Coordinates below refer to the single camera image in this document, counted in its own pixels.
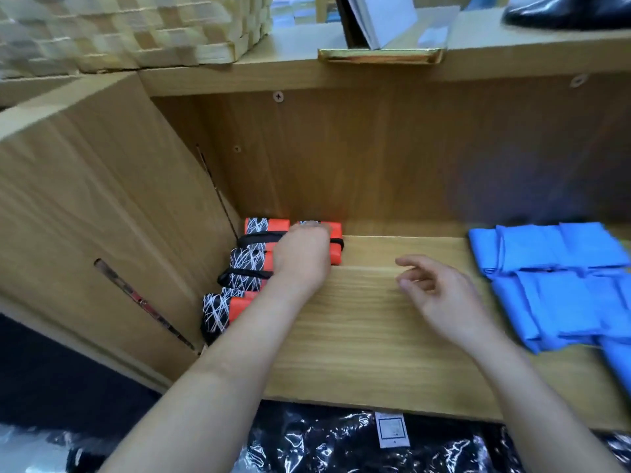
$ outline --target person's left arm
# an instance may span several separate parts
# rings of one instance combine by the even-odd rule
[[[229,472],[274,358],[330,268],[327,227],[293,226],[274,249],[274,275],[265,288],[138,422],[100,472]]]

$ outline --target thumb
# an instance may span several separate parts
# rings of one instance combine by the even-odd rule
[[[407,279],[399,280],[399,287],[405,292],[418,310],[422,310],[430,300],[430,296],[422,288]]]

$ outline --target hand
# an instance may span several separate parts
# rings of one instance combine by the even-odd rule
[[[397,277],[399,287],[441,336],[470,355],[506,339],[469,277],[425,255],[405,255],[395,262],[413,267]]]
[[[294,224],[274,248],[274,277],[317,291],[331,271],[327,224]]]

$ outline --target screw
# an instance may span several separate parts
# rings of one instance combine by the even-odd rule
[[[574,76],[574,78],[572,78],[572,80],[570,81],[570,87],[579,87],[580,85],[585,84],[588,79],[589,74],[578,74]]]

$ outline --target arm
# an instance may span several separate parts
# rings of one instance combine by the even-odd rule
[[[396,263],[412,267],[397,280],[424,319],[468,354],[489,382],[529,472],[624,472],[493,323],[469,278],[423,255]]]
[[[293,226],[274,249],[274,275],[265,288],[138,422],[100,472],[229,472],[274,358],[330,268],[327,228]]]

